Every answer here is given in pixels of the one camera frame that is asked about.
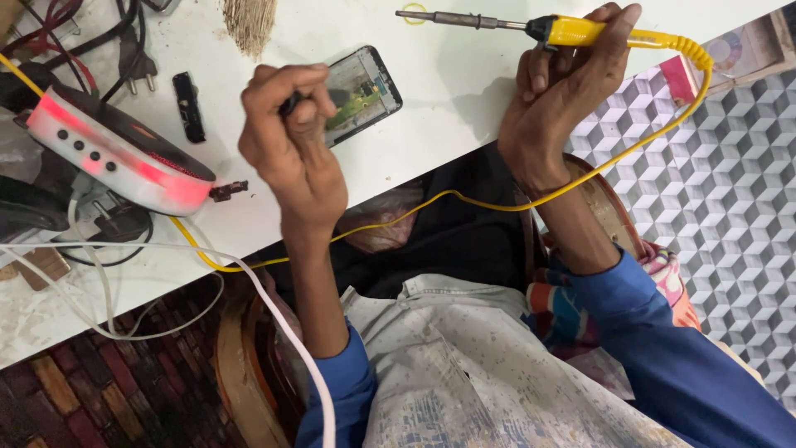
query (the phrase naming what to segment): phone display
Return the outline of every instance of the phone display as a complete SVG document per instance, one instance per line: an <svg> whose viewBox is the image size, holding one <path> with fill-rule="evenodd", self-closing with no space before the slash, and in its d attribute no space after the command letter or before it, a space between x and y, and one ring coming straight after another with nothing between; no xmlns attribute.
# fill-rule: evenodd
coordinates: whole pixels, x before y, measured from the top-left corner
<svg viewBox="0 0 796 448"><path fill-rule="evenodd" d="M326 146L332 147L398 112L404 102L379 53L368 45L330 67L326 80L338 113L326 121Z"/></svg>

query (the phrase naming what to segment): wrist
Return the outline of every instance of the wrist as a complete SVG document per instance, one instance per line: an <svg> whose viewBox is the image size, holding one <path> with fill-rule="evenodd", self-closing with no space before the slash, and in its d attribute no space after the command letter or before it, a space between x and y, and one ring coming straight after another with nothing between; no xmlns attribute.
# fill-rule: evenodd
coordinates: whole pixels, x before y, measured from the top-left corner
<svg viewBox="0 0 796 448"><path fill-rule="evenodd" d="M533 199L548 195L569 184L572 177L561 158L538 160L518 179L523 191Z"/></svg>
<svg viewBox="0 0 796 448"><path fill-rule="evenodd" d="M332 232L307 230L283 222L282 238L290 258L319 258L329 253Z"/></svg>

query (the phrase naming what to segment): workbench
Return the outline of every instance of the workbench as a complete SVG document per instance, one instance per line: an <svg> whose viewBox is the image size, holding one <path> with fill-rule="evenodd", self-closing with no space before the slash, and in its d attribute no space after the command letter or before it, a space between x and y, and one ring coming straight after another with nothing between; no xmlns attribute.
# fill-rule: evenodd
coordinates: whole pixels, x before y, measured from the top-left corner
<svg viewBox="0 0 796 448"><path fill-rule="evenodd" d="M710 0L640 1L637 27L680 34L695 41L741 26L787 0L716 3ZM546 14L583 16L601 0L479 2L437 0L429 11L484 14L525 21ZM147 52L159 74L156 92L139 82L139 94L126 88L113 104L211 167L218 184L248 180L249 190L227 202L208 200L185 222L201 244L243 257L280 239L279 208L267 185L240 157L237 141L244 123L240 92L258 63L269 65L333 63L363 45L375 46L404 98L394 116L366 129L333 151L340 161L355 205L466 154L497 136L498 124L513 94L519 56L535 45L508 30L475 30L427 23L408 26L394 11L404 2L362 0L282 0L276 24L260 61L243 56L229 37L219 1L181 0L168 16L146 10ZM80 35L64 41L71 48L109 29L119 20L114 2L87 0L76 16ZM116 41L81 57L100 91L118 77ZM626 75L675 56L675 52L635 49ZM198 88L207 141L192 144L182 129L171 77L188 71ZM66 66L59 78L74 83ZM155 215L153 242L185 244L177 229ZM115 259L115 250L101 257ZM194 253L145 249L128 263L107 269L115 312L152 301L210 272ZM59 280L84 309L103 321L103 299L94 267L74 265ZM87 326L52 288L33 293L21 277L0 282L0 367L5 367Z"/></svg>

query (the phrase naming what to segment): hand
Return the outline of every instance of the hand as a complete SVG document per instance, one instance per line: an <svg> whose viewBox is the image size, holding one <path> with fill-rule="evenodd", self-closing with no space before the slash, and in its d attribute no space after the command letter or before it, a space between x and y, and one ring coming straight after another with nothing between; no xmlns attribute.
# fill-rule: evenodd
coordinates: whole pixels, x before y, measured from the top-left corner
<svg viewBox="0 0 796 448"><path fill-rule="evenodd" d="M323 84L328 76L324 64L260 65L240 96L246 124L238 148L274 192L288 245L326 248L348 205L340 165L323 141L326 119L337 113ZM283 120L279 106L296 90L306 99Z"/></svg>
<svg viewBox="0 0 796 448"><path fill-rule="evenodd" d="M514 178L531 191L569 183L561 153L572 130L616 92L625 77L627 38L640 5L607 3L586 18L608 22L592 47L541 45L526 51L517 70L517 95L503 118L497 149Z"/></svg>

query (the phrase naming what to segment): pink light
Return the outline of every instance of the pink light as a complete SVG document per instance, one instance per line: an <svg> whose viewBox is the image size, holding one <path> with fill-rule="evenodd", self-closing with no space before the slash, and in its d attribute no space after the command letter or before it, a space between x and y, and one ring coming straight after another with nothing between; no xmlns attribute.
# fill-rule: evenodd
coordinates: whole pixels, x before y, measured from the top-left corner
<svg viewBox="0 0 796 448"><path fill-rule="evenodd" d="M148 155L139 157L120 147L115 141L103 136L92 128L90 124L60 106L50 95L45 95L41 98L39 105L31 114L31 119L40 109L48 112L49 115L61 122L66 128L71 128L74 132L81 134L87 142L111 151L115 158L123 161L142 178L162 186L164 195L167 198L187 206L198 206L207 198L210 185L206 181L195 179L182 173L171 172L176 171L173 168L167 168L168 171L164 170L162 168L165 166L162 163ZM80 163L80 168L95 177L100 177L104 163L85 157Z"/></svg>

